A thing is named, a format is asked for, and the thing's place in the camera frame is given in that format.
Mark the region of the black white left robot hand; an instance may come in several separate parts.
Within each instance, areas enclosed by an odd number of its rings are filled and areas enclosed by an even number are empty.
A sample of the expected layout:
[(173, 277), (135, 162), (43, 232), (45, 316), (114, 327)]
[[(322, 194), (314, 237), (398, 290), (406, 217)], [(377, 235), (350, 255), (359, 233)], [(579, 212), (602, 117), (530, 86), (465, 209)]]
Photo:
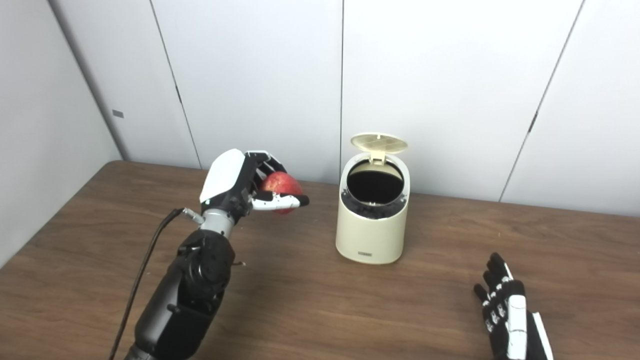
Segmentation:
[(212, 227), (215, 218), (237, 224), (252, 210), (276, 211), (306, 207), (310, 199), (305, 194), (285, 191), (265, 191), (259, 187), (269, 175), (285, 173), (286, 168), (266, 150), (232, 148), (218, 156), (206, 175), (199, 195), (201, 228)]

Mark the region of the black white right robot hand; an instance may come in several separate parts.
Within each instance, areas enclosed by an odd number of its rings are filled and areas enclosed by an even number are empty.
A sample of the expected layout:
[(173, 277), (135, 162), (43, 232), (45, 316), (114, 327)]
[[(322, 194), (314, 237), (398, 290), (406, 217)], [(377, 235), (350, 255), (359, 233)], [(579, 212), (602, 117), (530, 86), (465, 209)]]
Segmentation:
[(481, 303), (484, 325), (494, 360), (553, 360), (544, 322), (528, 309), (525, 285), (515, 279), (496, 252), (489, 256), (482, 274), (486, 283), (473, 291)]

